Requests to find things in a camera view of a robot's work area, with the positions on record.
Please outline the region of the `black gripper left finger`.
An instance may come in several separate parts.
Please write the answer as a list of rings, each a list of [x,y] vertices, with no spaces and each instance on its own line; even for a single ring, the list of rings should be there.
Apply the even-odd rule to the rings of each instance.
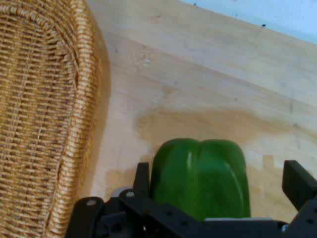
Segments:
[[[67,238],[204,238],[206,227],[149,197],[149,164],[139,163],[132,188],[103,201],[85,197],[74,206]]]

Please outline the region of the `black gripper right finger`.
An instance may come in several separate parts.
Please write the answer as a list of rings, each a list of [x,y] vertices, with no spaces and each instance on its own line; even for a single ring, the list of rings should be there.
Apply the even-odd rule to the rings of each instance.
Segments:
[[[298,211],[283,232],[284,238],[317,236],[317,180],[297,161],[284,162],[282,190]]]

